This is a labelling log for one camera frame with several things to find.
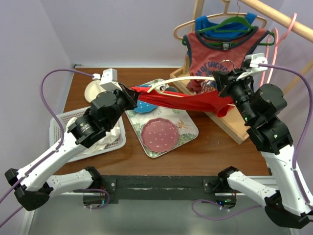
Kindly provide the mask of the pink plastic hanger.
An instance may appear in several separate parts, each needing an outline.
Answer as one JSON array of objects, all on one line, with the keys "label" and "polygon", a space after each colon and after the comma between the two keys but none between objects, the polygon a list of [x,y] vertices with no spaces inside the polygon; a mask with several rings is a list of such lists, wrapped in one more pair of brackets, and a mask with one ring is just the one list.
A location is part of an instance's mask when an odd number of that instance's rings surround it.
[{"label": "pink plastic hanger", "polygon": [[[271,30],[271,32],[274,33],[274,51],[273,51],[272,61],[271,61],[272,65],[275,65],[277,53],[278,53],[278,48],[279,48],[280,44],[282,43],[282,41],[285,40],[287,38],[287,36],[290,34],[291,29],[293,28],[293,26],[295,24],[296,18],[297,18],[297,13],[294,13],[292,18],[291,18],[291,23],[290,23],[287,31],[282,36],[279,36],[279,31],[276,27],[274,27]],[[267,79],[265,79],[266,72],[264,71],[262,73],[262,76],[261,76],[261,81],[260,81],[259,87],[261,87],[265,83],[269,83],[271,80],[272,74],[273,74],[273,68],[270,68],[269,72],[268,72],[268,77],[267,77]]]}]

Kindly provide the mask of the white tank top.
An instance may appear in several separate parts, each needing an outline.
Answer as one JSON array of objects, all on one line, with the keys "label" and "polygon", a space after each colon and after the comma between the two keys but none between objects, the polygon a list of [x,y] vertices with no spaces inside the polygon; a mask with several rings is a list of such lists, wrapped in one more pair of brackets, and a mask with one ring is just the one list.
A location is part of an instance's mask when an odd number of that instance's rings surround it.
[{"label": "white tank top", "polygon": [[120,137],[120,134],[121,128],[119,123],[117,123],[112,130],[106,132],[105,137],[94,143],[90,148],[85,149],[79,155],[90,155],[104,150],[109,144],[112,144],[114,141],[116,141]]}]

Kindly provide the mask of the cream wooden hanger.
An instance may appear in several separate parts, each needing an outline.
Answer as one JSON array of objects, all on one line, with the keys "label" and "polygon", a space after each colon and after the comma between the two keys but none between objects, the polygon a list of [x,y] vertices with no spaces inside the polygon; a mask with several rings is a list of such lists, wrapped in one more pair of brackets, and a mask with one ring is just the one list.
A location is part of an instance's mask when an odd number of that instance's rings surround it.
[{"label": "cream wooden hanger", "polygon": [[154,83],[152,87],[148,89],[148,92],[151,92],[152,90],[156,90],[160,94],[165,94],[162,93],[159,88],[160,86],[169,84],[169,83],[175,83],[175,82],[180,82],[180,81],[185,81],[185,80],[210,80],[213,81],[213,77],[201,77],[201,76],[183,76],[183,77],[177,77],[177,78],[171,78],[162,82]]}]

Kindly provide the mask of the red tank top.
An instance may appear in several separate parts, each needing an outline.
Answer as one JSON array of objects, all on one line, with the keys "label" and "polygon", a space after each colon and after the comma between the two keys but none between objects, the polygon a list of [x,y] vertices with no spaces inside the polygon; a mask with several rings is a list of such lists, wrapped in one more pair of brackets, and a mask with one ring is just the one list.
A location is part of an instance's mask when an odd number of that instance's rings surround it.
[{"label": "red tank top", "polygon": [[219,97],[217,91],[187,95],[175,92],[160,94],[156,90],[148,92],[145,87],[131,87],[131,90],[139,93],[139,100],[147,103],[187,111],[211,112],[220,118],[234,108],[231,98]]}]

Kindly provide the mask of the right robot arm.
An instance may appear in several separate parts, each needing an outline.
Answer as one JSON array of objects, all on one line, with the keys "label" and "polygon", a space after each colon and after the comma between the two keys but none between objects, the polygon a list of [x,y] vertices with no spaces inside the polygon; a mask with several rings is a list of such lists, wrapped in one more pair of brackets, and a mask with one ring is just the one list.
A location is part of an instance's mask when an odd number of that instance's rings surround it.
[{"label": "right robot arm", "polygon": [[287,106],[282,90],[264,84],[257,91],[250,89],[252,76],[240,76],[243,69],[231,72],[214,71],[218,95],[230,97],[242,116],[250,140],[268,163],[278,188],[266,187],[230,166],[218,174],[218,187],[244,193],[261,205],[277,226],[302,229],[310,223],[313,210],[299,185],[304,182],[297,173],[293,139],[287,125],[277,114]]}]

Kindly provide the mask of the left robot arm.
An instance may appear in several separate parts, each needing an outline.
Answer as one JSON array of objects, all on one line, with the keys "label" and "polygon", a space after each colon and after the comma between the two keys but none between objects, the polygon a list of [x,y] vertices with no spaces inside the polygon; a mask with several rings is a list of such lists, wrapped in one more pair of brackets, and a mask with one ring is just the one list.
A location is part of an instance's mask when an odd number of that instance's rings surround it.
[{"label": "left robot arm", "polygon": [[105,137],[125,111],[136,107],[139,93],[122,83],[118,85],[114,91],[101,92],[45,153],[23,168],[6,171],[5,177],[24,209],[33,211],[65,192],[100,190],[102,176],[92,166],[61,176],[55,172]]}]

